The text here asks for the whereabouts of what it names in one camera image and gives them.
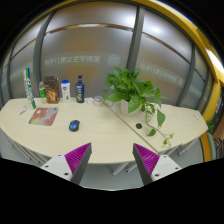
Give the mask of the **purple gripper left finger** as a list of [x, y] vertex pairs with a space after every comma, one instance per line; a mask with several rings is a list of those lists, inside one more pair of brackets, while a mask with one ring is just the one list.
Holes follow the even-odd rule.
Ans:
[[79, 185], [92, 153], [91, 144], [87, 143], [69, 153], [57, 154], [41, 168], [76, 185]]

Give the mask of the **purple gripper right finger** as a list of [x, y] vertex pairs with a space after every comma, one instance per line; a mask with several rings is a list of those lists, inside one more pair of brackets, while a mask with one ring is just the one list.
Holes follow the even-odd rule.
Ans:
[[144, 185], [181, 170], [168, 155], [161, 155], [134, 143], [133, 155]]

